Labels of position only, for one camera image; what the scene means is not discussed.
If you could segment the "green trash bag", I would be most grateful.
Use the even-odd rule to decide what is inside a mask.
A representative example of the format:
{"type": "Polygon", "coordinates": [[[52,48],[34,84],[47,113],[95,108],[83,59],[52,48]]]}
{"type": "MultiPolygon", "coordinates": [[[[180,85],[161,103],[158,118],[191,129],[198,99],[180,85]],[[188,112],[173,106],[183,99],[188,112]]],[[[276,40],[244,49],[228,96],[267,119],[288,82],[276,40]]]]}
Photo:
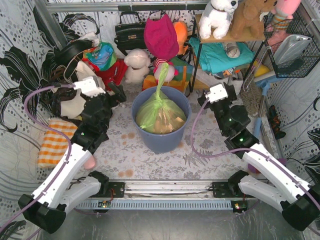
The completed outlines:
{"type": "Polygon", "coordinates": [[[163,63],[155,92],[142,104],[135,117],[140,129],[151,134],[175,132],[187,121],[183,110],[161,90],[168,73],[169,64],[163,63]]]}

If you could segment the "blue-grey trash bin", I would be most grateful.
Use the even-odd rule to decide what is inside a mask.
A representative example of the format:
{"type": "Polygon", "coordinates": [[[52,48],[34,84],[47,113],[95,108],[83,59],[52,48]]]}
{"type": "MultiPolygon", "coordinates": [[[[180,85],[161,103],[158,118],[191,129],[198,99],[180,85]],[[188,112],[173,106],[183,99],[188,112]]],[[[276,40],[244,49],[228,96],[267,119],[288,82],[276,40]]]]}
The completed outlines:
{"type": "Polygon", "coordinates": [[[142,138],[143,143],[151,151],[157,154],[167,153],[178,147],[182,140],[185,128],[191,119],[191,106],[184,93],[170,86],[163,86],[161,90],[170,100],[175,102],[183,110],[186,116],[186,122],[180,129],[167,134],[153,134],[141,129],[136,123],[136,115],[139,108],[156,91],[155,86],[139,93],[134,99],[131,107],[131,118],[139,136],[142,138]]]}

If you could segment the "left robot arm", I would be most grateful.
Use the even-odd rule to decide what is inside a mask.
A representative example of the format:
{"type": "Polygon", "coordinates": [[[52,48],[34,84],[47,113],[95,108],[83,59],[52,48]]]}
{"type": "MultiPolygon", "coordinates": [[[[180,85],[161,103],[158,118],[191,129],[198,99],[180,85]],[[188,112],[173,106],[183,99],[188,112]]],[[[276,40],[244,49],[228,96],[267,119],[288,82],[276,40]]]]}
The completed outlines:
{"type": "Polygon", "coordinates": [[[23,194],[18,200],[24,218],[49,234],[56,232],[64,223],[67,214],[79,203],[98,193],[109,191],[109,178],[93,171],[80,184],[68,189],[76,173],[89,160],[101,143],[109,139],[107,130],[112,108],[126,102],[127,97],[122,85],[108,83],[114,92],[98,87],[94,80],[73,84],[53,83],[37,89],[24,101],[28,105],[32,97],[53,88],[80,90],[86,96],[82,111],[82,122],[72,138],[67,138],[68,147],[61,160],[47,179],[31,194],[23,194]]]}

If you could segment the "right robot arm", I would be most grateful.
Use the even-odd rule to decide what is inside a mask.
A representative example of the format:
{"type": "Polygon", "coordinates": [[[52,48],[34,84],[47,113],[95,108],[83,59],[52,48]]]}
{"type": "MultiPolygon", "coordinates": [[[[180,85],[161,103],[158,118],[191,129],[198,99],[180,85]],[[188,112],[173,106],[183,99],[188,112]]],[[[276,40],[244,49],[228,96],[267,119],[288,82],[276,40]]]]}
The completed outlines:
{"type": "Polygon", "coordinates": [[[311,185],[277,160],[247,130],[250,118],[243,105],[231,105],[236,99],[234,88],[217,84],[198,98],[201,109],[209,108],[216,118],[220,133],[226,137],[228,154],[236,154],[257,169],[271,183],[255,179],[239,170],[228,179],[228,187],[236,197],[252,196],[278,210],[286,222],[304,231],[320,216],[320,185],[311,185]]]}

